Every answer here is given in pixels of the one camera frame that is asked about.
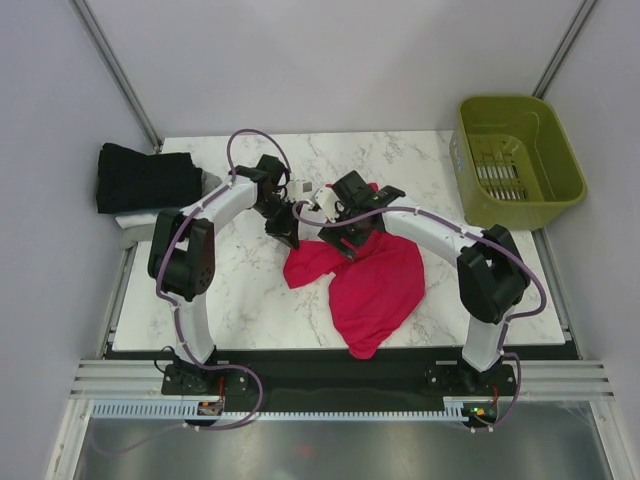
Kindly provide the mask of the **pink red t shirt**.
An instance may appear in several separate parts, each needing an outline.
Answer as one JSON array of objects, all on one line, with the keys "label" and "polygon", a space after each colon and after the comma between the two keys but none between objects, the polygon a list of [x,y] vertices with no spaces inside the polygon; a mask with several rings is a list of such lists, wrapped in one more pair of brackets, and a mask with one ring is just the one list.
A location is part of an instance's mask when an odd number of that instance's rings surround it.
[{"label": "pink red t shirt", "polygon": [[426,293],[418,246],[375,231],[353,260],[322,241],[302,240],[284,263],[291,289],[332,274],[328,304],[333,325],[356,359],[371,358],[414,312]]}]

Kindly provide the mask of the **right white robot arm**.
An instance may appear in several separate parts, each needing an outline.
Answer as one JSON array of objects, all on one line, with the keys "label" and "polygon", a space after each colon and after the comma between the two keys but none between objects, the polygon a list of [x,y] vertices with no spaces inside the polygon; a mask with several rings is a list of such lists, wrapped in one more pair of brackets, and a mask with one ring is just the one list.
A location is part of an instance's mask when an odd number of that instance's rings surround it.
[{"label": "right white robot arm", "polygon": [[473,394],[489,387],[502,362],[508,325],[531,283],[511,233],[500,225],[455,223],[396,187],[375,189],[355,171],[317,190],[312,203],[327,221],[320,238],[349,258],[378,231],[409,240],[456,269],[459,298],[470,316],[458,381]]}]

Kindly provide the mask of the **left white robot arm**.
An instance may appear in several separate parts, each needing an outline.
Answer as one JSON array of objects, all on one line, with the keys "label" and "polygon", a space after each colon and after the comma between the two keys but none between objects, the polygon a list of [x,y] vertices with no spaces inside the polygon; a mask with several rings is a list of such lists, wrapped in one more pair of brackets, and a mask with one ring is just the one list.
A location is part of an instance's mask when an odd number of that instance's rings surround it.
[{"label": "left white robot arm", "polygon": [[230,177],[185,212],[161,211],[156,219],[148,274],[171,308],[175,346],[163,373],[164,395],[207,395],[219,378],[217,349],[208,323],[206,292],[215,274],[216,235],[246,210],[265,219],[265,232],[290,249],[299,247],[298,221],[287,184],[290,169],[264,155],[255,167],[238,166]]}]

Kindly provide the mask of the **folded grey t shirt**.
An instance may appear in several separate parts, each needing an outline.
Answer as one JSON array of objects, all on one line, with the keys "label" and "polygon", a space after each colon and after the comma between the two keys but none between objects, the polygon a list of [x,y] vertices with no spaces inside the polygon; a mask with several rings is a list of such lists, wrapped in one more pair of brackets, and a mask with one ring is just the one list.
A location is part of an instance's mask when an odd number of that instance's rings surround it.
[{"label": "folded grey t shirt", "polygon": [[[218,188],[222,180],[208,171],[202,172],[202,193],[204,196]],[[151,241],[155,223],[161,209],[126,212],[115,215],[116,223],[121,228],[120,248],[132,248],[139,242]]]}]

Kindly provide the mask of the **folded black t shirt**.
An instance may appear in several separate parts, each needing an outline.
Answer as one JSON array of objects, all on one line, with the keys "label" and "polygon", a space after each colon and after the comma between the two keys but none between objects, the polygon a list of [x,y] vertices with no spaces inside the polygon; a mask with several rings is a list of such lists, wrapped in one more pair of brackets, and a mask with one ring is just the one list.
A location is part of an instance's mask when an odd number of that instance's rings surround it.
[{"label": "folded black t shirt", "polygon": [[147,155],[105,143],[98,158],[97,211],[121,214],[188,206],[203,195],[202,174],[186,152]]}]

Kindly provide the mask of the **olive green plastic basket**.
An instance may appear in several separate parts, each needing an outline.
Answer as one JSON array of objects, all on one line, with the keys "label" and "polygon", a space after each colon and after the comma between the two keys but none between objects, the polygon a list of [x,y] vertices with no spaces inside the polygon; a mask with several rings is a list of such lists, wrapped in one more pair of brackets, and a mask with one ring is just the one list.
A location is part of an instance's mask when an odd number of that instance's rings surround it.
[{"label": "olive green plastic basket", "polygon": [[538,230],[587,193],[555,110],[533,96],[464,99],[449,151],[470,225]]}]

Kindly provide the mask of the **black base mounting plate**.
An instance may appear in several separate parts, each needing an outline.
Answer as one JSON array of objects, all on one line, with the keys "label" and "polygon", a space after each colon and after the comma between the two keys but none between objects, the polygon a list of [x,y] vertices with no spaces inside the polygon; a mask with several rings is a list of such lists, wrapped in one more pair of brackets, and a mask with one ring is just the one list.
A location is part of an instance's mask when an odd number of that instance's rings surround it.
[{"label": "black base mounting plate", "polygon": [[467,392],[460,383],[461,350],[444,348],[381,349],[368,360],[346,350],[217,351],[222,377],[213,394],[261,409],[265,402],[320,402],[330,406],[391,402],[422,406],[428,398],[505,399],[516,391],[511,365],[501,362],[488,385]]}]

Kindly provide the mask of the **left vertical aluminium post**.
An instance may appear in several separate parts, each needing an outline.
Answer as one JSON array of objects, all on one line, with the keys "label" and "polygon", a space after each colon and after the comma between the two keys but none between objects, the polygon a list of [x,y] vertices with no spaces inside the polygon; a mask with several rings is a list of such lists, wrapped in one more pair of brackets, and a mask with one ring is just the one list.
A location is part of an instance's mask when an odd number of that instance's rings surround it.
[{"label": "left vertical aluminium post", "polygon": [[154,126],[143,106],[134,85],[127,75],[99,19],[87,0],[70,0],[70,6],[86,31],[97,54],[126,102],[137,124],[143,131],[155,153],[161,151],[164,139]]}]

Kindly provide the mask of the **vertical aluminium post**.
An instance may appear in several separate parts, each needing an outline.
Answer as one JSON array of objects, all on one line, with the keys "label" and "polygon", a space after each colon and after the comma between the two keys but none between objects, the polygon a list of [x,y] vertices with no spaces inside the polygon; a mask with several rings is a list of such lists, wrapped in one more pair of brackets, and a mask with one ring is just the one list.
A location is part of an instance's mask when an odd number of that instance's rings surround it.
[{"label": "vertical aluminium post", "polygon": [[154,126],[143,106],[134,85],[127,75],[99,19],[87,0],[70,0],[70,6],[86,31],[97,54],[126,102],[137,124],[143,131],[155,153],[161,151],[164,139]]},{"label": "vertical aluminium post", "polygon": [[576,12],[532,91],[533,97],[541,100],[546,97],[554,80],[557,78],[561,68],[576,45],[582,31],[587,26],[591,16],[600,3],[600,0],[582,0],[579,3]]}]

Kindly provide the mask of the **right vertical aluminium post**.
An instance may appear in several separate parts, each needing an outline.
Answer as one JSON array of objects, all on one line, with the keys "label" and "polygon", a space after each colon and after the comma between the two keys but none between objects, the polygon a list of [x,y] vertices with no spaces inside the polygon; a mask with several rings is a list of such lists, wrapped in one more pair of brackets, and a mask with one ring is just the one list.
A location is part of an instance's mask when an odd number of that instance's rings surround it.
[{"label": "right vertical aluminium post", "polygon": [[532,91],[533,97],[541,100],[546,97],[554,80],[557,78],[561,68],[576,45],[582,31],[587,26],[591,16],[600,3],[600,0],[582,0],[579,3],[576,12]]}]

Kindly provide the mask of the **aluminium frame rail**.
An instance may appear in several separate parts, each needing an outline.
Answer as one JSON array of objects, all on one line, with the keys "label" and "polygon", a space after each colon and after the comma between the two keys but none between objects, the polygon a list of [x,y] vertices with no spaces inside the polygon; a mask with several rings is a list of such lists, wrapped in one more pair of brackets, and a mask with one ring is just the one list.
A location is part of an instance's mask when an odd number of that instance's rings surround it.
[{"label": "aluminium frame rail", "polygon": [[[604,365],[596,360],[523,360],[520,394],[526,400],[607,400],[614,398]],[[83,360],[72,398],[151,399],[160,396],[162,375],[149,361]]]}]

